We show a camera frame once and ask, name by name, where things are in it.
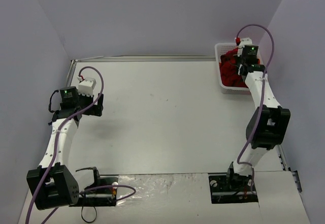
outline gray wall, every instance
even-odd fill
[[[283,142],[285,156],[302,182],[302,198],[311,223],[325,219],[325,0],[283,0],[270,31],[275,55],[270,83],[291,120]],[[267,58],[270,41],[261,48]]]
[[[281,0],[38,0],[70,58],[214,55],[239,28],[268,25]],[[252,38],[259,42],[263,32]]]
[[[69,60],[37,0],[0,0],[0,179],[2,223],[16,223],[50,136],[51,93]]]

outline red object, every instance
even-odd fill
[[[238,48],[228,51],[225,55],[220,57],[220,74],[222,84],[228,87],[244,87],[247,88],[243,82],[242,76],[238,75],[236,60],[234,55],[237,55]]]
[[[237,37],[237,38],[235,39],[235,42],[236,42],[236,45],[239,45],[239,44],[240,44],[240,37]]]

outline white table surface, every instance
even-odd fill
[[[220,92],[216,62],[79,62],[103,75],[102,117],[83,116],[69,169],[97,166],[103,174],[226,172],[246,142],[254,113],[249,95]],[[83,76],[98,75],[84,70]],[[275,150],[257,171],[281,171]]]
[[[97,166],[138,191],[117,207],[98,208],[95,223],[309,223],[275,150],[256,168],[259,203],[211,204],[207,173],[227,171],[254,112],[250,96],[220,92],[216,62],[82,62],[76,73],[89,65],[104,77],[105,108],[102,117],[82,118],[69,169]],[[96,77],[99,91],[95,73],[83,75]],[[28,192],[19,223],[30,200]],[[59,208],[48,223],[84,223],[80,210]],[[30,223],[41,223],[50,211],[34,206]],[[92,219],[93,209],[84,216]]]

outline white tabletop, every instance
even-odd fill
[[[216,62],[79,62],[103,75],[102,117],[83,116],[69,169],[97,166],[104,174],[226,172],[245,144],[254,113],[249,95],[220,92]],[[93,70],[84,77],[100,80]],[[275,150],[257,171],[281,171]]]

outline white basket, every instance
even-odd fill
[[[218,62],[217,72],[218,72],[218,79],[219,79],[219,84],[221,87],[221,92],[222,93],[232,93],[232,94],[250,94],[248,88],[224,86],[222,83],[222,80],[221,80],[220,65],[219,65],[221,63],[220,57],[222,55],[226,54],[228,51],[231,51],[235,48],[236,48],[235,43],[218,43],[214,46],[215,58],[216,58],[216,61]],[[260,63],[263,64],[262,58],[259,54],[259,51],[257,52],[257,57],[258,57]]]

